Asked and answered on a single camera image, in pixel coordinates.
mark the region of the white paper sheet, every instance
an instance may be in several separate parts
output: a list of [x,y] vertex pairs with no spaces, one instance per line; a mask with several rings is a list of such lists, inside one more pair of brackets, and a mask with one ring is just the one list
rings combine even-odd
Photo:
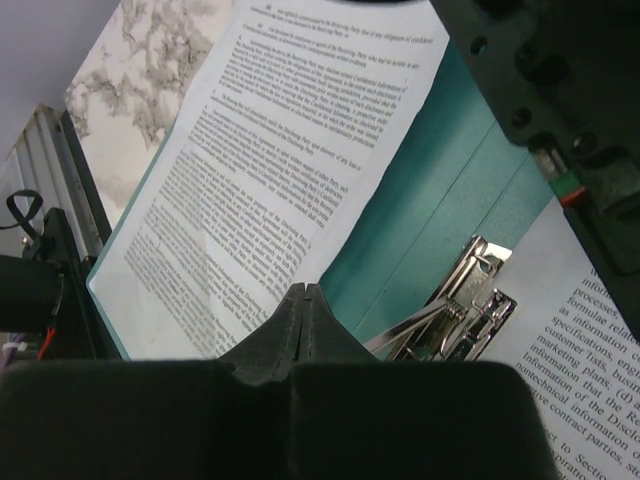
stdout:
[[530,385],[561,478],[640,478],[640,347],[556,200],[494,287],[518,309],[482,360]]
[[234,9],[89,281],[131,358],[219,356],[318,281],[448,41],[428,2]]

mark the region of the red wire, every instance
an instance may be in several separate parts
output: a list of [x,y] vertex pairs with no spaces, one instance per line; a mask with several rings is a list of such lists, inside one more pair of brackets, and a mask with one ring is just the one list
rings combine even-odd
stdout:
[[44,339],[42,348],[38,353],[38,360],[42,360],[42,357],[44,356],[44,352],[46,352],[47,348],[49,348],[49,345],[51,344],[51,340],[53,340],[53,337],[55,336],[55,334],[56,334],[55,328],[47,328],[47,338]]

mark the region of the white wall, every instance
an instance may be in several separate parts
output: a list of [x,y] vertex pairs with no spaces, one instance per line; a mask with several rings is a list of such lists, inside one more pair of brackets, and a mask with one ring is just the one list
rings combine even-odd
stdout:
[[62,95],[119,0],[0,0],[0,163],[38,103]]

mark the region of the black cable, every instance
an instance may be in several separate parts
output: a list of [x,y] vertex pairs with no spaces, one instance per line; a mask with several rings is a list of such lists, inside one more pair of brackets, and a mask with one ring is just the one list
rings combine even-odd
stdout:
[[[23,215],[16,205],[17,197],[33,199],[31,205],[29,205],[29,211],[26,215]],[[9,209],[9,212],[11,213],[13,218],[15,218],[17,223],[8,226],[0,225],[0,230],[11,230],[12,228],[21,227],[22,230],[24,230],[24,232],[29,235],[29,237],[31,237],[31,240],[35,242],[38,238],[40,238],[40,235],[35,231],[35,229],[29,222],[36,217],[36,215],[42,208],[43,203],[44,201],[42,199],[42,196],[35,190],[25,189],[18,190],[17,192],[12,193],[11,195],[9,195],[9,197],[7,197],[7,208]]]

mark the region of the metal clip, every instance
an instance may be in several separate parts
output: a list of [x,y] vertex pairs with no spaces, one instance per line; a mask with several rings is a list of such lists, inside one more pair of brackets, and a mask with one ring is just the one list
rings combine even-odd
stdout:
[[516,309],[490,284],[511,251],[474,236],[426,306],[365,344],[387,360],[473,360]]

